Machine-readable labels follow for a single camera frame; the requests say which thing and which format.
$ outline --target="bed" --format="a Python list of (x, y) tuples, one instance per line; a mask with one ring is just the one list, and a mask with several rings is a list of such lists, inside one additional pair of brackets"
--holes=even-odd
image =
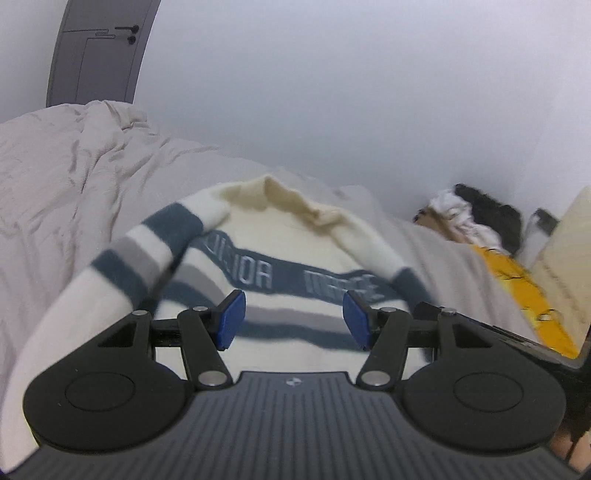
[[(264, 174), (369, 223), (417, 272), (439, 305), (536, 340), (518, 306), (470, 246), (391, 217), (364, 187), (332, 188), (284, 168), (161, 135), (132, 105), (60, 105), (9, 121), (0, 125), (0, 160), (0, 402), (19, 353), (45, 311), (111, 241), (198, 190)], [(86, 328), (84, 319), (80, 328)], [(230, 371), (236, 376), (242, 368), (284, 368), (258, 361), (233, 365)], [(301, 361), (300, 370), (340, 369), (351, 376), (361, 367), (340, 367), (330, 356)], [(422, 365), (420, 355), (409, 357), (409, 373)], [(18, 445), (4, 438), (0, 447), (0, 467), (10, 470), (19, 460), (8, 451)]]

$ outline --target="yellow fabric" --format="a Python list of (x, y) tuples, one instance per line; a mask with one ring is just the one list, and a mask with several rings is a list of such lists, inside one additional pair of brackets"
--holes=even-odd
[(576, 358), (579, 350), (564, 329), (560, 312), (552, 309), (528, 272), (506, 255), (476, 245), (472, 248), (482, 256), (490, 272), (521, 307), (544, 345), (568, 358)]

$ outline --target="gray stripe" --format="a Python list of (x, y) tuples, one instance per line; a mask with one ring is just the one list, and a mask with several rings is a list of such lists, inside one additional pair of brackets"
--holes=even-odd
[(297, 339), (329, 350), (359, 352), (359, 346), (349, 332), (320, 332), (299, 325), (276, 325), (275, 328), (269, 328), (267, 325), (260, 325), (246, 320), (238, 330), (237, 336), (271, 342), (274, 340)]
[(435, 305), (435, 301), (425, 288), (425, 285), (423, 285), (423, 282), (410, 268), (403, 268), (394, 276), (392, 287), (401, 293), (408, 304), (410, 312), (422, 301)]
[(162, 272), (150, 255), (126, 236), (114, 242), (111, 250), (142, 279), (148, 290), (152, 289)]
[(144, 281), (111, 249), (102, 252), (91, 265), (122, 291), (134, 308), (148, 295)]
[(162, 299), (175, 301), (176, 303), (184, 305), (188, 309), (197, 306), (208, 308), (215, 306), (215, 303), (203, 295), (199, 290), (176, 280), (173, 280), (166, 286), (162, 293)]
[(220, 303), (227, 295), (211, 278), (192, 265), (181, 263), (174, 272), (173, 280), (190, 285), (214, 303)]
[[(199, 269), (187, 264), (181, 264), (179, 266), (175, 272), (173, 281), (188, 285), (193, 290), (198, 291), (199, 296), (203, 295), (216, 304), (221, 302), (229, 293), (229, 291), (225, 293), (211, 278)], [(290, 308), (289, 305), (291, 301), (293, 302), (293, 308)], [(297, 310), (297, 305), (300, 301), (300, 299), (294, 297), (293, 299), (286, 299), (287, 304), (285, 308), (270, 308), (253, 304), (248, 300), (247, 292), (246, 318), (252, 323), (265, 325), (269, 328), (293, 325), (311, 328), (319, 332), (341, 332), (347, 335), (349, 334), (349, 329), (340, 315), (334, 316), (319, 312), (302, 312)]]

